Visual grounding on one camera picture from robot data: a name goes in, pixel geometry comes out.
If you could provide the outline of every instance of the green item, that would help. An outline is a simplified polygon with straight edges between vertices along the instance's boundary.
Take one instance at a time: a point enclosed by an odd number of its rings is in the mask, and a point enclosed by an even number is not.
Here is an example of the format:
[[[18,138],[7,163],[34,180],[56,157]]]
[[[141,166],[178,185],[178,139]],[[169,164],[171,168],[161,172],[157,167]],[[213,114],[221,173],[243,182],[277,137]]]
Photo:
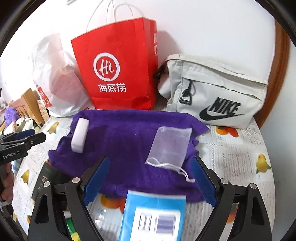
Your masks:
[[[68,230],[70,232],[70,235],[76,233],[76,230],[75,230],[74,224],[72,222],[72,219],[71,218],[67,219],[66,223],[67,223],[67,227],[68,227]]]

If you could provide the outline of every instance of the screw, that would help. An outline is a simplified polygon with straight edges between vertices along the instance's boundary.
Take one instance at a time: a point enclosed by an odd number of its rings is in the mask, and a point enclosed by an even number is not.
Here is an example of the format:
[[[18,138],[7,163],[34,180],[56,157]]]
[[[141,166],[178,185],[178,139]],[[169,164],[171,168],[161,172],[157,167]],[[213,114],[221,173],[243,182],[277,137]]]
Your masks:
[[[44,186],[45,188],[49,187],[49,186],[50,186],[50,182],[49,182],[49,181],[45,182],[45,183],[43,184],[43,186]]]
[[[256,189],[256,188],[257,188],[257,185],[256,185],[255,183],[251,183],[251,184],[250,184],[250,187],[251,187],[252,189]]]
[[[75,177],[72,179],[72,183],[79,183],[80,182],[80,178],[79,177]]]
[[[228,184],[229,181],[228,181],[226,178],[222,178],[222,179],[221,179],[221,183],[222,183],[222,184]]]

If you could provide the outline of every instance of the drawstring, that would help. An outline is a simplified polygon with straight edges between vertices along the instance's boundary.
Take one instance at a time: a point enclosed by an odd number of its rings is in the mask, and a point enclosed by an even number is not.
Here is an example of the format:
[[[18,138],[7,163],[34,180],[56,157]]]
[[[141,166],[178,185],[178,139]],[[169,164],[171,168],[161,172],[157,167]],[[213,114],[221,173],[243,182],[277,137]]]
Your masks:
[[[149,165],[151,165],[151,166],[153,166],[153,167],[172,167],[174,170],[178,169],[178,171],[177,171],[178,174],[181,174],[181,175],[185,176],[187,182],[189,182],[189,183],[195,183],[195,179],[194,178],[193,179],[189,179],[187,172],[183,168],[181,168],[181,167],[177,167],[177,166],[175,166],[173,164],[170,164],[170,163],[152,164],[149,161],[146,161],[146,163],[149,164]]]

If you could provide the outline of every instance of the wooden headboard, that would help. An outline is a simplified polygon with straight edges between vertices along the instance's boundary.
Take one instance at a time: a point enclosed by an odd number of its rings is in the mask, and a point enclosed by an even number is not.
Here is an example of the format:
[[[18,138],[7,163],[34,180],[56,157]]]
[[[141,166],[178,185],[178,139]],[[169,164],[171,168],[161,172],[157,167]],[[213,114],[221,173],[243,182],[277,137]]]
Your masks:
[[[269,116],[269,113],[271,112],[281,91],[284,79],[286,77],[290,53],[289,36],[277,21],[275,21],[275,28],[275,53],[268,79],[267,95],[262,109],[254,115],[259,128],[262,127],[267,117]]]
[[[9,103],[10,107],[16,109],[21,117],[32,118],[39,127],[45,124],[37,104],[37,93],[34,94],[32,89],[28,89],[21,98]]]

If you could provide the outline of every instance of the purple towel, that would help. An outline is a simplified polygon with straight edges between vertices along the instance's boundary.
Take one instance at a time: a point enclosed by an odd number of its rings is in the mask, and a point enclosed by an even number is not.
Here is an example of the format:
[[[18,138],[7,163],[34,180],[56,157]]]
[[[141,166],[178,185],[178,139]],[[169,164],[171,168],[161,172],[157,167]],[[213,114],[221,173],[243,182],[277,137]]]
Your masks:
[[[72,152],[71,139],[79,118],[89,120],[82,154]],[[188,202],[203,201],[196,183],[188,183],[175,171],[145,164],[160,126],[192,128],[183,169],[193,178],[188,160],[198,154],[195,138],[208,128],[185,113],[143,110],[84,110],[76,114],[71,132],[56,150],[48,152],[50,163],[71,177],[80,177],[102,155],[110,159],[110,171],[100,188],[108,197],[126,197],[128,190],[156,194],[186,195]]]

